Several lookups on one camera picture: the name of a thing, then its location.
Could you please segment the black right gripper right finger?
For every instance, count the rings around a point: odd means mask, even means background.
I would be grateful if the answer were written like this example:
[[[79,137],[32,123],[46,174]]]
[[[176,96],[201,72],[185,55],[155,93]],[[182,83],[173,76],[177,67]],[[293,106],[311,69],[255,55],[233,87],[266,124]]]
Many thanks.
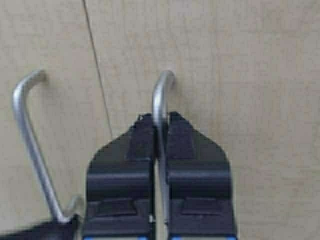
[[[173,111],[166,161],[168,239],[236,240],[232,170],[221,146]]]

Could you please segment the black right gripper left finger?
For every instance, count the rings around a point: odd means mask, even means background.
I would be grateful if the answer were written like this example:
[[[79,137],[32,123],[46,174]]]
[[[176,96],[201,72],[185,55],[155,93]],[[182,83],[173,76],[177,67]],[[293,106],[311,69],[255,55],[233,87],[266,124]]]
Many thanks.
[[[150,113],[103,146],[86,175],[85,240],[154,240],[156,131]]]

